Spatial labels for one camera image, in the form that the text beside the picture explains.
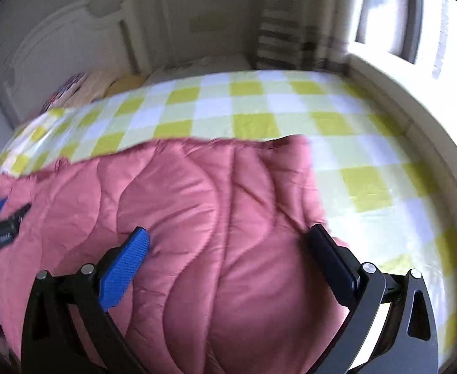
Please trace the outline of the pink quilted down jacket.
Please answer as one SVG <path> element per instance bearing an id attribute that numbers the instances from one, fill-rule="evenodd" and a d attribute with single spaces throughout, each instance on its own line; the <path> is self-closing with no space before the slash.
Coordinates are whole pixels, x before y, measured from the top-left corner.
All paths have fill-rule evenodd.
<path id="1" fill-rule="evenodd" d="M 0 176 L 0 323 L 14 352 L 35 275 L 72 274 L 145 228 L 151 247 L 112 309 L 154 373 L 304 373 L 344 319 L 303 242 L 324 221 L 308 140 L 154 140 Z"/>

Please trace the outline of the colourful patterned pillow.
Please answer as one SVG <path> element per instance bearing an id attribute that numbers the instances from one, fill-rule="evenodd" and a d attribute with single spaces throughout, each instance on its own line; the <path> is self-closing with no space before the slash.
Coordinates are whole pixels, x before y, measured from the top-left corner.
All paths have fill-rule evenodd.
<path id="1" fill-rule="evenodd" d="M 62 106 L 80 89 L 89 75 L 89 73 L 77 73 L 71 76 L 45 101 L 42 110 L 47 111 L 50 108 Z"/>

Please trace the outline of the yellow white checkered bedsheet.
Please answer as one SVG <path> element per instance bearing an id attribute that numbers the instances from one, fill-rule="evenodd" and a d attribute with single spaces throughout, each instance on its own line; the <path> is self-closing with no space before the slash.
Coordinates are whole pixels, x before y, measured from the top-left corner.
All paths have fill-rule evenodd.
<path id="1" fill-rule="evenodd" d="M 0 173 L 25 174 L 63 156 L 80 161 L 152 138 L 309 139 L 334 235 L 385 272 L 419 268 L 439 354 L 457 349 L 457 232 L 407 128 L 359 86 L 333 74 L 245 71 L 179 79 L 53 109 L 20 127 Z"/>

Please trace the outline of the white wooden headboard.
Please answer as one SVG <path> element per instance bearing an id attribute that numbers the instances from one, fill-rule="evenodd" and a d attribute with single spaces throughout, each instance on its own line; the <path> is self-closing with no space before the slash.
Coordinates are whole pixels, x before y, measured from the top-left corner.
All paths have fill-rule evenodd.
<path id="1" fill-rule="evenodd" d="M 37 114 L 50 95 L 77 73 L 107 70 L 122 76 L 151 73 L 136 0 L 120 0 L 104 16 L 89 0 L 72 2 L 35 25 L 17 43 L 0 32 L 0 107 L 17 126 Z"/>

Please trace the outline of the white window sill ledge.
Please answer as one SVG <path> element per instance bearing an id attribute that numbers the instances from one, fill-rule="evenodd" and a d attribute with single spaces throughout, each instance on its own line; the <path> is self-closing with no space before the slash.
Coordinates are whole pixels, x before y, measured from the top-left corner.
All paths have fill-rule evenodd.
<path id="1" fill-rule="evenodd" d="M 442 89 L 420 68 L 353 43 L 349 72 L 398 121 L 430 165 L 457 223 L 457 90 Z"/>

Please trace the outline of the striped grey curtain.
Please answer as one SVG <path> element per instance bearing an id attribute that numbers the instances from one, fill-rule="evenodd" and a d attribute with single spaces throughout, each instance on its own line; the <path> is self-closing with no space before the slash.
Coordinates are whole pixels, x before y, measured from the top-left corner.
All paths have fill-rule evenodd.
<path id="1" fill-rule="evenodd" d="M 257 69 L 342 73 L 356 0 L 264 0 L 255 51 Z"/>

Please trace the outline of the window with dark frame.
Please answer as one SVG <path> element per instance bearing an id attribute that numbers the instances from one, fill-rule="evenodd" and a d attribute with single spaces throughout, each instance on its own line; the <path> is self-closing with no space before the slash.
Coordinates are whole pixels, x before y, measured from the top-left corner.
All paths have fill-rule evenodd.
<path id="1" fill-rule="evenodd" d="M 457 97 L 457 0 L 364 0 L 356 41 L 387 70 Z"/>

